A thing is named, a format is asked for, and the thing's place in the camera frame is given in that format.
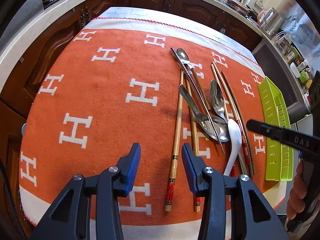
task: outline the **white spoon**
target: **white spoon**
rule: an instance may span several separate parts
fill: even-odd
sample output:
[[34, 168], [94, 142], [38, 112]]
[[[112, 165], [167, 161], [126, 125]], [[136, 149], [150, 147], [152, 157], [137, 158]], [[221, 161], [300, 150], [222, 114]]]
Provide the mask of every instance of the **white spoon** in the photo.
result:
[[228, 160], [227, 167], [223, 173], [223, 175], [225, 176], [230, 175], [233, 163], [235, 163], [236, 157], [238, 155], [238, 151], [240, 150], [240, 147], [242, 144], [241, 132], [240, 132], [239, 126], [233, 119], [228, 120], [228, 130], [229, 130], [229, 135], [231, 140], [231, 154]]

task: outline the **metal spoon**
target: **metal spoon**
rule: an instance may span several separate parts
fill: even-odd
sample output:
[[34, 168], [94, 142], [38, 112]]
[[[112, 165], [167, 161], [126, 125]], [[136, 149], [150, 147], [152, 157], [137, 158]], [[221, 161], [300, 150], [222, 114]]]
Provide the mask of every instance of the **metal spoon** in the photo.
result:
[[210, 82], [210, 96], [211, 103], [216, 114], [222, 117], [226, 122], [228, 122], [227, 118], [224, 115], [224, 97], [221, 91], [221, 87], [215, 80], [212, 80]]
[[233, 163], [235, 163], [236, 157], [242, 144], [240, 128], [233, 119], [228, 120], [228, 129], [231, 139], [231, 154], [226, 169], [223, 173], [223, 175], [226, 176], [230, 175]]
[[[182, 95], [182, 97], [185, 99], [185, 101], [190, 106], [192, 112], [195, 114], [195, 117], [202, 127], [202, 129], [213, 139], [217, 140], [216, 133], [214, 132], [212, 125], [209, 121], [209, 118], [207, 115], [202, 114], [198, 107], [196, 106], [196, 103], [188, 93], [188, 91], [184, 88], [183, 85], [179, 86], [179, 92]], [[219, 139], [222, 142], [228, 142], [230, 140], [230, 136], [228, 133], [228, 125], [227, 122], [217, 116], [211, 116], [214, 126], [218, 132]]]
[[191, 78], [190, 73], [189, 73], [189, 71], [187, 70], [187, 68], [186, 68], [186, 66], [185, 66], [185, 65], [187, 65], [188, 68], [191, 67], [191, 66], [189, 65], [190, 60], [189, 60], [189, 57], [188, 57], [186, 51], [185, 51], [184, 49], [182, 49], [182, 48], [178, 48], [178, 49], [177, 49], [177, 52], [178, 52], [178, 53], [176, 53], [175, 51], [173, 52], [173, 51], [172, 51], [172, 50], [174, 50], [173, 48], [171, 48], [170, 50], [171, 50], [171, 53], [172, 53], [173, 55], [178, 56], [179, 62], [180, 62], [180, 64], [181, 64], [181, 67], [182, 67], [185, 75], [187, 76], [188, 81], [190, 82], [190, 84], [192, 84], [193, 90], [196, 92], [196, 95], [197, 95], [198, 98], [200, 99], [200, 102], [201, 102], [201, 104], [202, 104], [202, 107], [203, 107], [204, 110], [206, 111], [207, 116], [208, 116], [208, 119], [209, 119], [209, 122], [210, 122], [210, 124], [212, 125], [212, 128], [214, 129], [214, 132], [215, 132], [215, 134], [216, 134], [217, 141], [218, 141], [219, 144], [220, 144], [221, 150], [222, 150], [223, 154], [225, 154], [224, 149], [223, 149], [223, 147], [222, 147], [221, 140], [220, 140], [220, 138], [219, 138], [218, 131], [217, 131], [217, 129], [216, 129], [214, 123], [213, 123], [213, 120], [212, 120], [212, 118], [211, 118], [211, 115], [210, 115], [210, 113], [209, 113], [209, 110], [208, 110], [207, 106], [205, 105], [204, 98], [202, 97], [202, 95], [201, 95], [198, 87], [196, 86], [195, 82], [194, 82], [193, 79]]

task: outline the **black cable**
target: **black cable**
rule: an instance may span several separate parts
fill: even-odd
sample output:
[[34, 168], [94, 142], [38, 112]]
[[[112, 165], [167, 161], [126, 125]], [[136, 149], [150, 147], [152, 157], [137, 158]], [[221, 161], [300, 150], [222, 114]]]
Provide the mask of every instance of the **black cable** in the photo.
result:
[[23, 231], [23, 228], [22, 228], [19, 216], [18, 216], [17, 208], [16, 208], [16, 206], [14, 204], [12, 190], [11, 190], [10, 182], [9, 182], [9, 177], [8, 177], [7, 171], [5, 170], [4, 164], [3, 164], [1, 159], [0, 159], [0, 171], [1, 171], [1, 174], [2, 174], [2, 177], [3, 177], [3, 180], [4, 180], [5, 188], [6, 188], [7, 193], [8, 193], [10, 207], [11, 207], [11, 210], [12, 210], [12, 214], [13, 214], [14, 220], [15, 220], [15, 222], [17, 224], [19, 233], [21, 234], [23, 240], [28, 240], [25, 232]]

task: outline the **table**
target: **table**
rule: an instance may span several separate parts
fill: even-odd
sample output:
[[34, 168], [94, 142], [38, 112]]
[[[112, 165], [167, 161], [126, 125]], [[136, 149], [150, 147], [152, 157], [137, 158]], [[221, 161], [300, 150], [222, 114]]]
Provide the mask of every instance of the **table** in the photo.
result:
[[[180, 80], [170, 47], [188, 52], [208, 95], [214, 60], [233, 87], [244, 119], [264, 120], [258, 92], [264, 74], [246, 48], [178, 16], [110, 8], [65, 48], [31, 108], [21, 146], [19, 184], [25, 215], [33, 224], [74, 174], [99, 174], [138, 142], [141, 161], [133, 191], [119, 199], [124, 238], [197, 238], [202, 213], [193, 212], [180, 156], [172, 210], [164, 211]], [[191, 143], [190, 131], [189, 109], [183, 102], [180, 147]], [[228, 155], [200, 128], [198, 135], [206, 164], [223, 171]], [[266, 138], [249, 132], [249, 140], [255, 153], [253, 181], [276, 208], [286, 183], [264, 180]], [[224, 147], [229, 152], [228, 144]], [[229, 239], [228, 198], [226, 208]], [[92, 209], [90, 230], [95, 239], [94, 204]]]

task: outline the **blue gripper pad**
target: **blue gripper pad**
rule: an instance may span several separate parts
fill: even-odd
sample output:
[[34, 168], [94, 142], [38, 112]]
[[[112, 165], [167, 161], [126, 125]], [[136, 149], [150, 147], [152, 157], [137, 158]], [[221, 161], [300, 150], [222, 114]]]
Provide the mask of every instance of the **blue gripper pad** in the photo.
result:
[[120, 178], [117, 179], [118, 182], [114, 184], [114, 188], [122, 192], [121, 197], [126, 197], [133, 189], [140, 157], [141, 147], [138, 143], [134, 143], [129, 154], [121, 157], [117, 163], [117, 167], [120, 168]]
[[204, 190], [202, 179], [202, 169], [206, 166], [201, 157], [197, 157], [192, 152], [190, 144], [182, 145], [182, 162], [186, 172], [190, 191], [194, 196], [198, 196], [199, 191]]

